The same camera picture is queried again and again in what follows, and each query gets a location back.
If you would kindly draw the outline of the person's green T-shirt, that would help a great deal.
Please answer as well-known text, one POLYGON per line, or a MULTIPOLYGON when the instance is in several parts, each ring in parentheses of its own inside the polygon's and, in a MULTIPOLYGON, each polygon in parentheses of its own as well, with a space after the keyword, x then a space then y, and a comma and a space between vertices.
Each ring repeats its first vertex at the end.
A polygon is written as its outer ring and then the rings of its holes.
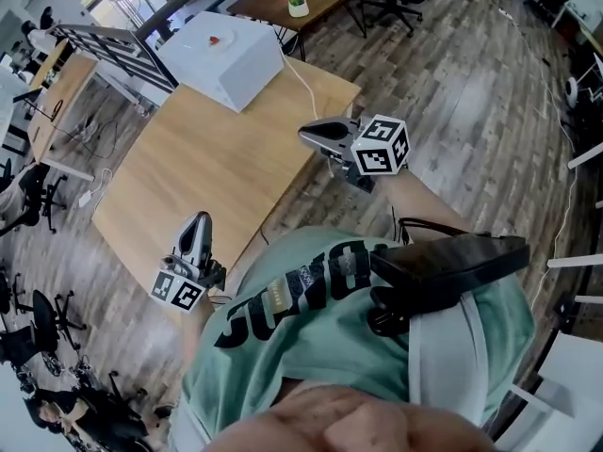
POLYGON ((288 380, 349 386, 381 399, 441 407, 475 425, 499 406, 535 323, 515 276, 376 335, 369 255, 392 241, 304 227, 253 263, 236 297, 208 319, 171 423, 177 452, 206 446, 266 411, 288 380))

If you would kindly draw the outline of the black device box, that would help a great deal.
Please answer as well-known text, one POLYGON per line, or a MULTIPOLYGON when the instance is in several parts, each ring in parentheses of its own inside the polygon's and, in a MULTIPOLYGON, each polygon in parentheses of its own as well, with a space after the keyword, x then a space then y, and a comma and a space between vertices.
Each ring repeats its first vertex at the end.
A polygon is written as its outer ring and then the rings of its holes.
POLYGON ((371 298, 376 306, 411 317, 455 306, 461 296, 510 276, 530 263, 519 236, 459 234, 370 254, 371 270, 386 282, 371 298))

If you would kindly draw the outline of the white plate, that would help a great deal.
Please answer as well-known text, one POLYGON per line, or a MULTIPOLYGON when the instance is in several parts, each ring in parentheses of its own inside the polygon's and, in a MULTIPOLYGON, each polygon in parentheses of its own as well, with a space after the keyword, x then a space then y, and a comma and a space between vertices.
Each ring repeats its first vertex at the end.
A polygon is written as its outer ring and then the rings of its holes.
POLYGON ((220 55, 225 53, 235 42, 236 33, 231 29, 219 29, 216 32, 207 31, 204 33, 199 46, 200 53, 204 56, 220 55), (209 43, 211 36, 218 37, 220 42, 216 45, 209 43))

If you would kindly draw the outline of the white desk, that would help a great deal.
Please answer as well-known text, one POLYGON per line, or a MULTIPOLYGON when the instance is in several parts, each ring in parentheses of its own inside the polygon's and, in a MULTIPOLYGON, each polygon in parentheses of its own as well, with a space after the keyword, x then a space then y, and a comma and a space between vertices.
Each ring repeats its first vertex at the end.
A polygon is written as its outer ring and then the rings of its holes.
POLYGON ((592 452, 603 439, 603 342, 560 333, 524 409, 497 439, 504 452, 592 452))

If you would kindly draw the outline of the light wooden table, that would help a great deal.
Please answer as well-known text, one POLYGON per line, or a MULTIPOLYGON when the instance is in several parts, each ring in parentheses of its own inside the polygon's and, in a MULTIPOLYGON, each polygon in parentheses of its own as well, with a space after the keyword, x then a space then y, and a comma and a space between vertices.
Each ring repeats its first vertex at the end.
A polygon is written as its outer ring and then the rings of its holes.
POLYGON ((213 256, 234 293, 263 242, 260 230, 313 157, 306 123, 349 116, 357 85, 288 58, 241 112, 188 86, 156 111, 119 165, 93 221, 146 297, 160 259, 199 211, 213 220, 213 256))

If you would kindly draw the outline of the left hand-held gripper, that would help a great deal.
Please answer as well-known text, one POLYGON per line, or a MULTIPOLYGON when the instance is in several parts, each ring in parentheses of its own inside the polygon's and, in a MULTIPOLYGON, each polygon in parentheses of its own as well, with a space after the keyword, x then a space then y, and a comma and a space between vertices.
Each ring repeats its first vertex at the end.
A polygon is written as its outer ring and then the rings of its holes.
POLYGON ((205 211, 197 212, 179 229, 173 245, 175 255, 161 259, 150 288, 151 298, 164 307, 189 314, 209 290, 223 290, 226 268, 209 259, 211 247, 212 219, 205 211))

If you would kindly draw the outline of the black floor box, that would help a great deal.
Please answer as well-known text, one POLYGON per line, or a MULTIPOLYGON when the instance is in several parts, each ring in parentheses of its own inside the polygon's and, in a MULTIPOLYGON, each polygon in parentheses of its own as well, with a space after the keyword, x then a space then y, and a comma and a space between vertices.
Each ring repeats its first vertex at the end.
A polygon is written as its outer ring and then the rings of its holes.
POLYGON ((580 304, 571 295, 561 295, 553 307, 559 332, 570 333, 576 323, 580 304))

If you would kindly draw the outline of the black metal railing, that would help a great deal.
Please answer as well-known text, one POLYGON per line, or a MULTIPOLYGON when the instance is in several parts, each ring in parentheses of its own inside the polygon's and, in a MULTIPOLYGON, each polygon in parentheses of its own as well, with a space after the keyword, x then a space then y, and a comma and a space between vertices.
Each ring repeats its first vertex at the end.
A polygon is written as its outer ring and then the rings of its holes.
MULTIPOLYGON (((178 31, 171 29, 170 17, 190 1, 170 0, 136 31, 81 24, 62 24, 57 30, 82 53, 105 63, 108 73, 116 72, 135 92, 162 105, 181 84, 157 51, 178 31)), ((220 5, 226 1, 215 0, 203 11, 220 13, 220 5)))

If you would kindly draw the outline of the black clamp mount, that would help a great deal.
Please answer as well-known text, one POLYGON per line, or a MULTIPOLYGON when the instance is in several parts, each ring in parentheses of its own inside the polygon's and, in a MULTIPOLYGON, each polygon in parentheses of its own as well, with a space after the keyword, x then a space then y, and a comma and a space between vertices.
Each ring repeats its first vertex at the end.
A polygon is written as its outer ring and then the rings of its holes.
POLYGON ((395 288, 375 286, 370 290, 372 308, 367 312, 370 329, 381 337, 408 333, 410 315, 407 299, 395 288))

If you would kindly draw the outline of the small wooden table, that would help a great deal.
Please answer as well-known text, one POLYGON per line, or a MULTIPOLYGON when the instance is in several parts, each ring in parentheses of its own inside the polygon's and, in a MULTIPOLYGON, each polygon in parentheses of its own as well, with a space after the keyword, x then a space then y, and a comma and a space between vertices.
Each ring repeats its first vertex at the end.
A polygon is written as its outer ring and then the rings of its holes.
POLYGON ((38 110, 27 128, 29 144, 38 164, 45 164, 62 173, 87 182, 94 176, 60 161, 51 150, 59 135, 69 136, 67 120, 73 106, 95 74, 97 62, 81 55, 71 55, 49 89, 42 90, 38 110))

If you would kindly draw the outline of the person's left forearm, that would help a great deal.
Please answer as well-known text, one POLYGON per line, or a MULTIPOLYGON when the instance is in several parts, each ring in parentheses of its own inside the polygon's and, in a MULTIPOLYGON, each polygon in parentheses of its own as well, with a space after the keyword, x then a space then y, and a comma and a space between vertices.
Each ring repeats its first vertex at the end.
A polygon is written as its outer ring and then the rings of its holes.
POLYGON ((183 356, 186 362, 194 359, 204 327, 214 312, 215 307, 210 297, 203 296, 188 314, 183 315, 181 332, 183 337, 183 356))

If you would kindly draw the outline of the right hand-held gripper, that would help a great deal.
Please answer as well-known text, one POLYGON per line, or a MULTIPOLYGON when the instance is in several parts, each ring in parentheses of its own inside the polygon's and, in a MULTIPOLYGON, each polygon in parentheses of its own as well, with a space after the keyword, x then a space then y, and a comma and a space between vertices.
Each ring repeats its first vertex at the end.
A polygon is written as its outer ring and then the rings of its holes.
POLYGON ((356 119, 333 117, 312 121, 298 132, 301 142, 341 165, 346 181, 371 193, 376 178, 396 175, 408 160, 406 122, 374 116, 362 126, 356 119))

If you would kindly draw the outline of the person's right forearm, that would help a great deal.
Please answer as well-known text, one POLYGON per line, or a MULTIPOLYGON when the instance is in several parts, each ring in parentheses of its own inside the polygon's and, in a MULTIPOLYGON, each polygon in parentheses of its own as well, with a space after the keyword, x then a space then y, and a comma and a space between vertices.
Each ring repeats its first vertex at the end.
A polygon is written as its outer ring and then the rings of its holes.
POLYGON ((419 218, 470 232, 470 225, 408 169, 378 179, 399 218, 419 218))

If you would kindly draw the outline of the white box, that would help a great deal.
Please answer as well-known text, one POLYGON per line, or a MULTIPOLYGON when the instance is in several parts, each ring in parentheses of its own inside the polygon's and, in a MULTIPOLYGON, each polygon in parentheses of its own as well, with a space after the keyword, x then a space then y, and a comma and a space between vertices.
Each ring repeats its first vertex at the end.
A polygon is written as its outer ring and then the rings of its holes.
POLYGON ((188 21, 157 54, 178 83, 237 113, 284 67, 271 26, 208 11, 188 21), (202 55, 204 33, 226 28, 236 33, 234 44, 223 54, 202 55))

